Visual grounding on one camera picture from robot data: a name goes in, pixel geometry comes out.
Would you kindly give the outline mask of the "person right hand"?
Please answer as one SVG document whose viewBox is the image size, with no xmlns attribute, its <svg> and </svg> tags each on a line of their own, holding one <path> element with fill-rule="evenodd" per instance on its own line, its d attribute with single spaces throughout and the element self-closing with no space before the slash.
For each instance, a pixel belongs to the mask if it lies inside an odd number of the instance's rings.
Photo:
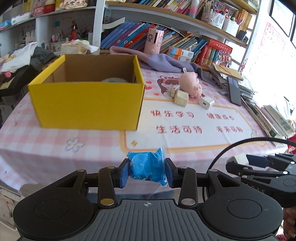
<svg viewBox="0 0 296 241">
<path fill-rule="evenodd" d="M 288 240 L 295 238 L 296 207 L 283 209 L 283 231 Z"/>
</svg>

